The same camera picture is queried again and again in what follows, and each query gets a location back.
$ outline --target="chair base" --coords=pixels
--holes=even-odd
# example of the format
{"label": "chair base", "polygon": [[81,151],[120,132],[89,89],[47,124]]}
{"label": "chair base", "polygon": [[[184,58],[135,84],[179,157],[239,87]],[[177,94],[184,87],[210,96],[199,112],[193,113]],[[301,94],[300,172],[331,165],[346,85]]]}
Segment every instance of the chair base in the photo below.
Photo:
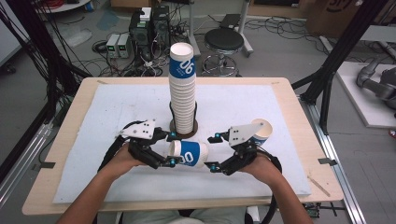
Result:
{"label": "chair base", "polygon": [[214,54],[208,56],[202,63],[204,72],[213,77],[228,77],[237,75],[239,70],[236,68],[236,62],[224,54]]}

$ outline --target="round stool seat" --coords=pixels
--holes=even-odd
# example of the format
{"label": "round stool seat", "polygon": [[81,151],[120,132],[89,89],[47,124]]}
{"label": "round stool seat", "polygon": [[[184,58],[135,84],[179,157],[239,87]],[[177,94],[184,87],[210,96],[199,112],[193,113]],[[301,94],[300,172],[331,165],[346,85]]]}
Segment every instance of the round stool seat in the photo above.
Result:
{"label": "round stool seat", "polygon": [[231,29],[214,29],[206,33],[205,44],[214,51],[237,51],[244,46],[244,38]]}

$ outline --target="blue and white paper cup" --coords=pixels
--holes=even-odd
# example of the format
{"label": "blue and white paper cup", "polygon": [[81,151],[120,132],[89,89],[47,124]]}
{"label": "blue and white paper cup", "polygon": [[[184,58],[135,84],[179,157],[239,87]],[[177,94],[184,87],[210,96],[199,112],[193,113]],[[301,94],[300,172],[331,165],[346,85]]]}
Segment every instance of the blue and white paper cup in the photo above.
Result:
{"label": "blue and white paper cup", "polygon": [[193,48],[187,43],[171,47],[169,63],[169,89],[174,121],[178,133],[193,131],[195,110],[195,60]]}
{"label": "blue and white paper cup", "polygon": [[180,164],[197,168],[205,165],[207,154],[208,149],[205,143],[175,140],[169,146],[169,156],[181,157]]}
{"label": "blue and white paper cup", "polygon": [[256,145],[261,146],[270,137],[273,127],[266,119],[254,119],[251,123],[260,123],[262,125],[262,128],[251,137]]}

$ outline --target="human hand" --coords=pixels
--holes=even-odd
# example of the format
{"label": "human hand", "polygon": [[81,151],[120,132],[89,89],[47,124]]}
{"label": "human hand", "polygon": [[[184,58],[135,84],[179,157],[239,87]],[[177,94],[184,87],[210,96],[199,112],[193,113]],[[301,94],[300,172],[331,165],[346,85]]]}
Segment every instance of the human hand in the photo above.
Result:
{"label": "human hand", "polygon": [[257,154],[254,161],[239,170],[253,175],[256,179],[270,186],[270,188],[280,179],[283,179],[283,175],[276,169],[276,167],[271,163],[268,157]]}
{"label": "human hand", "polygon": [[129,143],[125,143],[111,161],[99,172],[114,180],[138,165],[145,163],[135,159],[128,151]]}

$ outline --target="gray robotic arm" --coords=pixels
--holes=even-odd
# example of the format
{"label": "gray robotic arm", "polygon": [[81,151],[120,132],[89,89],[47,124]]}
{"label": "gray robotic arm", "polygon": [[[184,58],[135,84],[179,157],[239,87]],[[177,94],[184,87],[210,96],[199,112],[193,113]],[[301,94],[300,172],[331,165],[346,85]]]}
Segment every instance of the gray robotic arm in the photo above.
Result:
{"label": "gray robotic arm", "polygon": [[385,102],[385,104],[396,109],[396,67],[385,70],[382,73],[380,82],[371,80],[380,60],[375,59],[358,73],[356,84],[364,89],[372,91],[375,96]]}

